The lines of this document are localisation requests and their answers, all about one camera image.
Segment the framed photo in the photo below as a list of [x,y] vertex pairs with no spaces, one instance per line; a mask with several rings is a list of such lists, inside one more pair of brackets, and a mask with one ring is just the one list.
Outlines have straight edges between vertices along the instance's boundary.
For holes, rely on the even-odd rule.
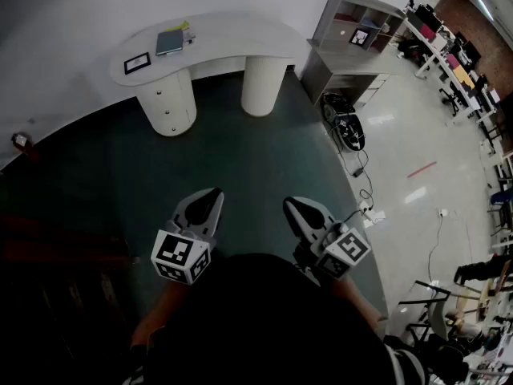
[[362,29],[356,29],[354,31],[353,37],[351,37],[350,42],[352,44],[356,44],[357,46],[363,46],[363,43],[366,42],[367,37],[369,37],[369,33]]
[[133,73],[134,71],[139,70],[140,68],[149,66],[151,64],[150,53],[144,53],[143,55],[138,55],[133,59],[129,59],[125,62],[125,74]]

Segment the gray shelving unit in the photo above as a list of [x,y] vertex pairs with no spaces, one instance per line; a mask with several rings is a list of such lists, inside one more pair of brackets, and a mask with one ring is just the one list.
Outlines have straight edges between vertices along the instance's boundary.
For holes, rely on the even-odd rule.
[[358,28],[369,33],[361,49],[381,53],[404,18],[399,9],[378,0],[328,0],[312,43],[322,50],[344,51]]

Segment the notebook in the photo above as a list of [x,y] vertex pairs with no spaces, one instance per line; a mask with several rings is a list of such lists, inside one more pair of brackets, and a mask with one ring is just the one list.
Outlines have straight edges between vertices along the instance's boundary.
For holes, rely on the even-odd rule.
[[173,51],[182,50],[184,45],[184,32],[182,29],[163,31],[157,38],[157,55],[165,55]]

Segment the white desk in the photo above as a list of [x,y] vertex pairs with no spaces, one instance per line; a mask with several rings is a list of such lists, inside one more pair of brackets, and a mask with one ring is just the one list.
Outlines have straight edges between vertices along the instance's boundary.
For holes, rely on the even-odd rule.
[[[182,51],[155,55],[157,35],[187,20],[196,41]],[[152,127],[163,136],[187,131],[196,119],[188,68],[214,59],[246,57],[241,104],[252,116],[268,115],[288,64],[300,53],[292,27],[249,12],[217,12],[178,18],[150,26],[122,43],[111,58],[117,84],[135,87]],[[124,62],[148,52],[151,65],[124,74]]]
[[468,93],[465,91],[462,84],[456,78],[456,75],[454,75],[454,72],[450,68],[446,58],[443,55],[441,55],[440,52],[437,51],[430,44],[430,42],[422,35],[422,33],[419,30],[417,30],[407,19],[405,19],[404,23],[420,41],[426,44],[427,48],[431,50],[431,53],[433,53],[432,56],[429,57],[429,59],[424,63],[424,65],[415,73],[415,76],[420,77],[420,75],[424,72],[425,69],[427,69],[427,67],[434,61],[434,59],[438,59],[440,67],[442,67],[442,69],[449,76],[450,81],[452,81],[456,88],[462,93],[463,97],[465,98],[465,101],[468,104],[467,108],[465,108],[464,110],[460,110],[456,117],[447,121],[447,124],[456,124],[459,121],[465,120],[465,118],[475,110],[480,110],[481,106],[479,105],[478,100],[475,97],[469,97]]

